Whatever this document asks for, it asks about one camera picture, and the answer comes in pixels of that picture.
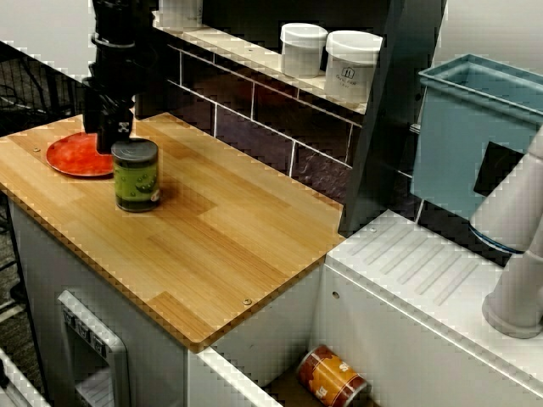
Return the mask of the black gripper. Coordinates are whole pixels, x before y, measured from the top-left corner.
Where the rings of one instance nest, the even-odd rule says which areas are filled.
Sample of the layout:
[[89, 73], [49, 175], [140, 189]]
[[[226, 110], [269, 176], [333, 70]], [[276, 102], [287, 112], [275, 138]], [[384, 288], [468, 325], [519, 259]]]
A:
[[110, 154], [116, 142], [132, 132], [134, 97], [143, 89], [145, 69], [139, 61], [137, 43], [92, 41], [95, 61], [91, 75], [82, 81], [83, 125], [86, 133], [97, 133], [97, 151]]

